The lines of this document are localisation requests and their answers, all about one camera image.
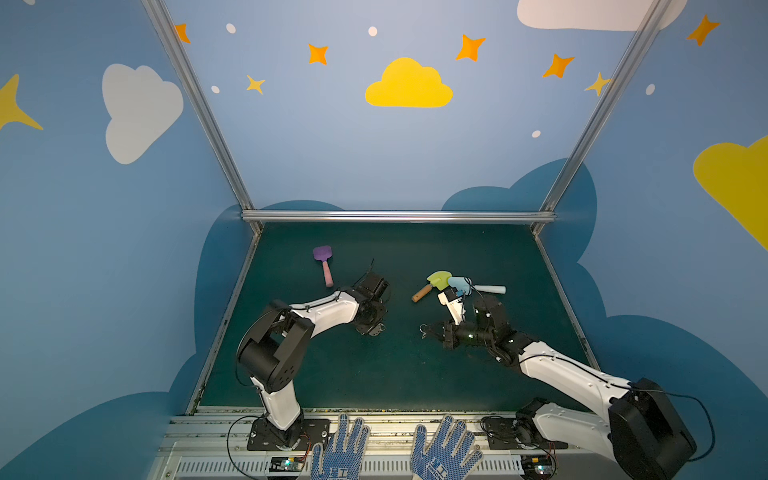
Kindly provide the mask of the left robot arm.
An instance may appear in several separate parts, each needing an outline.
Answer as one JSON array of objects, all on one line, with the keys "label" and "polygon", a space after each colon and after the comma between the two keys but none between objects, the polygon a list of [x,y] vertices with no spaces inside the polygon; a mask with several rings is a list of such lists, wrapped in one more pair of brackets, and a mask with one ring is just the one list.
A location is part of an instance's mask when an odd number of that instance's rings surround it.
[{"label": "left robot arm", "polygon": [[388,287],[384,277],[369,272],[324,298],[299,304],[274,300],[266,307],[236,350],[236,362],[265,409],[251,426],[249,451],[298,451],[328,442],[330,422],[305,418],[294,379],[313,337],[340,325],[351,325],[363,336],[380,334]]}]

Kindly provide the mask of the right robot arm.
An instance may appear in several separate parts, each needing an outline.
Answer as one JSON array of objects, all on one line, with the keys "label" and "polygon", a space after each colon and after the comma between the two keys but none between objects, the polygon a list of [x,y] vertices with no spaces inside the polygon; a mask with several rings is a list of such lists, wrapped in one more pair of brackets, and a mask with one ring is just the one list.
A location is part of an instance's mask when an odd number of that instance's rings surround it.
[{"label": "right robot arm", "polygon": [[673,405],[673,394],[641,378],[612,376],[558,352],[514,328],[493,296],[473,305],[469,321],[462,298],[441,293],[449,320],[423,324],[420,332],[444,348],[479,346],[502,366],[539,380],[582,405],[581,410],[536,398],[506,424],[511,431],[490,439],[491,447],[516,444],[552,449],[565,444],[615,462],[632,479],[671,479],[700,459],[696,441]]}]

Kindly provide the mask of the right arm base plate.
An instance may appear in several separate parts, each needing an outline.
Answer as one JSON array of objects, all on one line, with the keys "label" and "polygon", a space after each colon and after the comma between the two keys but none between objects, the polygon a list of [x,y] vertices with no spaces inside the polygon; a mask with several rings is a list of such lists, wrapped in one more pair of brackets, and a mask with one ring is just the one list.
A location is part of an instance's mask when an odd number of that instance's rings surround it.
[{"label": "right arm base plate", "polygon": [[533,422],[527,419],[489,415],[481,418],[480,427],[491,450],[549,451],[569,448],[565,442],[545,439]]}]

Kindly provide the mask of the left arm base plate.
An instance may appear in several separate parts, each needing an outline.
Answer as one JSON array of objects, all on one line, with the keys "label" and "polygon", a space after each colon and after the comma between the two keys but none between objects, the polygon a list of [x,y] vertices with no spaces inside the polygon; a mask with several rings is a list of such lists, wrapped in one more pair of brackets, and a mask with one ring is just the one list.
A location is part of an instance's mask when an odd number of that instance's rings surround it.
[{"label": "left arm base plate", "polygon": [[300,416],[287,430],[280,430],[266,418],[259,418],[251,426],[246,448],[248,451],[304,451],[315,444],[326,446],[330,426],[327,419]]}]

